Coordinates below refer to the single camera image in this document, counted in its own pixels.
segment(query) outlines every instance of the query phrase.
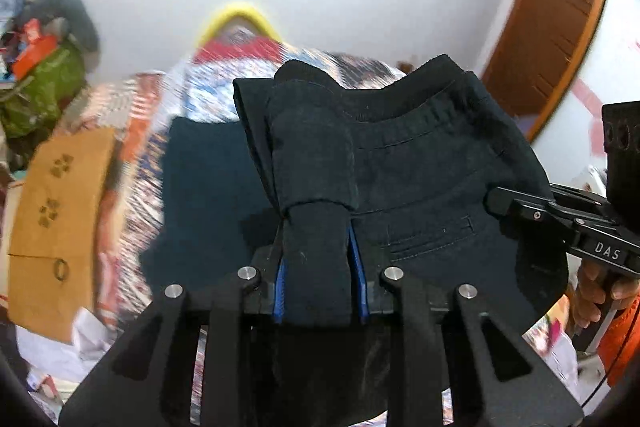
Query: dangling wire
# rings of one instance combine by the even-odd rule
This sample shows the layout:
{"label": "dangling wire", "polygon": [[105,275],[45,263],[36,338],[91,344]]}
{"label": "dangling wire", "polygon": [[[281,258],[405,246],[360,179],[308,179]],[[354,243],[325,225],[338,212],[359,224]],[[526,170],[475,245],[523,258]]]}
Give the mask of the dangling wire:
{"label": "dangling wire", "polygon": [[638,320],[638,315],[639,314],[640,314],[640,304],[638,304],[638,309],[636,309],[636,314],[634,315],[634,319],[631,321],[631,325],[629,326],[629,329],[626,332],[625,339],[622,341],[622,345],[620,346],[620,349],[618,350],[616,358],[613,359],[613,362],[611,363],[611,365],[607,369],[607,372],[604,375],[604,377],[602,377],[602,380],[600,381],[600,383],[596,386],[596,388],[593,390],[593,392],[589,395],[589,397],[582,404],[582,408],[583,409],[584,409],[584,406],[587,405],[591,401],[591,398],[596,396],[596,393],[600,390],[600,388],[607,381],[607,378],[609,378],[609,375],[611,374],[611,371],[613,370],[613,368],[616,367],[616,364],[618,363],[618,359],[620,358],[620,355],[622,355],[622,352],[625,350],[626,343],[628,343],[629,338],[631,337],[631,333],[634,330],[634,327],[636,325],[636,320]]}

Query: green plastic bag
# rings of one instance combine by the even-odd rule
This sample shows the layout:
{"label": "green plastic bag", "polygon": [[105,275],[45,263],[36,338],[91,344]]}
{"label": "green plastic bag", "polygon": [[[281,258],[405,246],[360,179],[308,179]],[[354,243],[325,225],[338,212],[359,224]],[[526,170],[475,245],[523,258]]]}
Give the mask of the green plastic bag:
{"label": "green plastic bag", "polygon": [[0,92],[0,121],[7,143],[24,164],[38,143],[50,136],[63,109],[85,83],[82,55],[65,41],[14,89]]}

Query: orange clothing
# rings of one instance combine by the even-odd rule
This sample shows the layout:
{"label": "orange clothing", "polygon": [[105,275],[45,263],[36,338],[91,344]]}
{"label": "orange clothing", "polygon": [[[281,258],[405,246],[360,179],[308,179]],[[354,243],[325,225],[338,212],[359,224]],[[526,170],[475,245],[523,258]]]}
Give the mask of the orange clothing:
{"label": "orange clothing", "polygon": [[[629,330],[629,326],[634,319],[634,315],[636,314],[636,310],[638,309],[638,305],[640,305],[640,296],[636,298],[634,303],[629,306],[625,312],[613,320],[607,333],[605,333],[602,341],[600,342],[600,346],[598,347],[598,354],[602,363],[604,364],[604,368],[606,371],[609,371],[611,364],[613,363],[616,355],[620,350],[620,346],[625,341],[626,333]],[[618,361],[616,362],[615,367],[611,369],[608,378],[608,384],[613,387],[616,382],[622,377],[622,373],[625,370],[627,363],[630,362],[631,358],[635,354],[636,350],[640,346],[640,317],[636,320],[636,324],[634,325],[634,329],[629,336],[629,340],[626,343],[625,349],[623,349],[622,353]]]}

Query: crumpled white cloth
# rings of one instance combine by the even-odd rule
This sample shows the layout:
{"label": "crumpled white cloth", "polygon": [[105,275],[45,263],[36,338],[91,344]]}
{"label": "crumpled white cloth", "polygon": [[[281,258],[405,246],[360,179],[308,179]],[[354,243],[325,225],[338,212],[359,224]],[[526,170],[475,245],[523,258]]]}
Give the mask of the crumpled white cloth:
{"label": "crumpled white cloth", "polygon": [[72,324],[71,344],[52,341],[15,327],[24,360],[52,377],[79,383],[113,344],[113,334],[89,310],[80,308]]}

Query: screw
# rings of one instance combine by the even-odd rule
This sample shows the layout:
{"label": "screw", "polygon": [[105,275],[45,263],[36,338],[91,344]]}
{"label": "screw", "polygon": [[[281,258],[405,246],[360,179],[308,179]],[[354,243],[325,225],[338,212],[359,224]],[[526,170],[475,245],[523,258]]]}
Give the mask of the screw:
{"label": "screw", "polygon": [[170,299],[175,299],[182,295],[182,286],[179,284],[170,284],[164,289],[164,294]]}
{"label": "screw", "polygon": [[404,277],[404,272],[397,266],[390,266],[389,268],[385,268],[385,277],[392,281],[397,281]]}
{"label": "screw", "polygon": [[478,289],[472,284],[463,284],[458,288],[458,293],[465,299],[472,299],[478,295]]}
{"label": "screw", "polygon": [[258,275],[258,270],[253,266],[242,266],[241,269],[238,270],[238,277],[245,281],[250,281],[256,275]]}

